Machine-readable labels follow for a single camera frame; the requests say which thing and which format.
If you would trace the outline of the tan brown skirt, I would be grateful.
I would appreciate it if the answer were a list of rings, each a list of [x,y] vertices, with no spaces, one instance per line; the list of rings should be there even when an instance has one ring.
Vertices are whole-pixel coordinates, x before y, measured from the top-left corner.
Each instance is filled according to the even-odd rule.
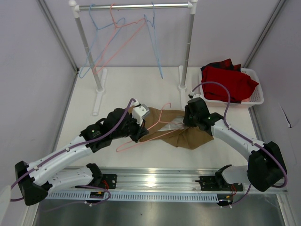
[[[158,121],[160,110],[156,108],[150,108],[150,114],[145,118],[145,127],[148,129],[154,123]],[[182,123],[184,117],[184,111],[179,110],[163,110],[161,120],[166,122]],[[153,137],[159,136],[168,132],[169,130],[176,129],[176,126],[164,123],[159,123],[155,127],[149,129],[149,133],[139,139],[140,142],[146,141]],[[194,150],[201,145],[204,145],[214,138],[204,131],[201,131],[198,127],[185,127],[182,130],[178,130],[157,138],[156,140],[162,140],[174,147],[182,147],[190,150]]]

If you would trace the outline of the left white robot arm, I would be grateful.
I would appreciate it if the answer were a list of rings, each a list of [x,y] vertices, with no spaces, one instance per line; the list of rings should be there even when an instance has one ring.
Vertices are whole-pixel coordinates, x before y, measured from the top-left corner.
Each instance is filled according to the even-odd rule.
[[[87,126],[68,145],[40,160],[15,165],[17,185],[25,205],[31,206],[44,200],[50,193],[74,186],[98,188],[102,172],[94,163],[78,170],[63,171],[71,163],[108,147],[115,139],[129,137],[134,142],[148,134],[145,117],[148,107],[139,105],[129,113],[116,108],[107,117]]]

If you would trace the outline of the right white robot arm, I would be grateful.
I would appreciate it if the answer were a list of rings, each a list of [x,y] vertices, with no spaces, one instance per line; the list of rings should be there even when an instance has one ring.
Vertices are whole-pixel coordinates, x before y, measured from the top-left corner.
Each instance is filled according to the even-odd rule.
[[[231,184],[243,183],[265,192],[270,187],[277,188],[276,183],[282,179],[284,182],[280,187],[287,185],[287,169],[279,146],[273,141],[257,140],[231,127],[225,115],[210,113],[202,98],[188,101],[183,123],[220,139],[247,160],[245,166],[227,165],[217,171],[214,183],[218,189],[225,190]]]

